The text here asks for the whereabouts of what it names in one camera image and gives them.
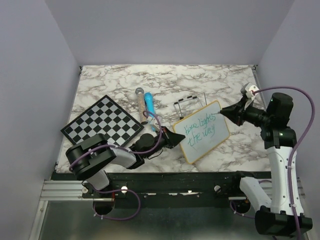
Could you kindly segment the yellow framed whiteboard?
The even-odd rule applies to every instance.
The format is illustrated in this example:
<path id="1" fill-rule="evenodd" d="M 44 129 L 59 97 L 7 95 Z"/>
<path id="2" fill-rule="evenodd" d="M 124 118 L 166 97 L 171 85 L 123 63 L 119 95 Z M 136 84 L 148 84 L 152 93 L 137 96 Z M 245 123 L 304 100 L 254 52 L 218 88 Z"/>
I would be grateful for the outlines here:
<path id="1" fill-rule="evenodd" d="M 180 148 L 187 163 L 193 164 L 230 137 L 230 131 L 215 100 L 194 113 L 176 122 L 172 128 L 177 134 L 185 135 Z"/>

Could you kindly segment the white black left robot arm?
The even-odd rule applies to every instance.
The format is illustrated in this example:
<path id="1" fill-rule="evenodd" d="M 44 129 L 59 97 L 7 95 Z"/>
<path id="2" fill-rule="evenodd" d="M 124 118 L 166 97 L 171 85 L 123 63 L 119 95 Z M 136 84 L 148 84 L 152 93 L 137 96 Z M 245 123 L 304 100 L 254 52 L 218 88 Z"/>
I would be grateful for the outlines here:
<path id="1" fill-rule="evenodd" d="M 156 136 L 144 133 L 129 148 L 112 144 L 107 137 L 99 133 L 81 143 L 70 147 L 65 155 L 69 161 L 69 170 L 79 181 L 86 181 L 101 198 L 111 191 L 110 178 L 104 171 L 108 164 L 115 164 L 125 169 L 134 170 L 151 159 L 163 148 L 173 149 L 186 138 L 162 126 Z"/>

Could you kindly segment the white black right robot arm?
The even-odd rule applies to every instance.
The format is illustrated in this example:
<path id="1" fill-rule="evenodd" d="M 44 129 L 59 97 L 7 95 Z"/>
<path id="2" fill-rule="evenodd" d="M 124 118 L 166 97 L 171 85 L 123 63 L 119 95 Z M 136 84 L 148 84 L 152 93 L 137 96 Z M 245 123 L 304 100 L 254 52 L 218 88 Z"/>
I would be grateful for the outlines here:
<path id="1" fill-rule="evenodd" d="M 275 92 L 267 109 L 262 110 L 244 94 L 220 113 L 238 126 L 248 122 L 261 129 L 271 170 L 271 196 L 252 176 L 233 180 L 230 191 L 236 196 L 246 195 L 255 210 L 255 228 L 260 235 L 300 239 L 312 229 L 313 221 L 305 216 L 299 197 L 295 170 L 298 141 L 296 132 L 288 126 L 293 106 L 291 96 Z"/>

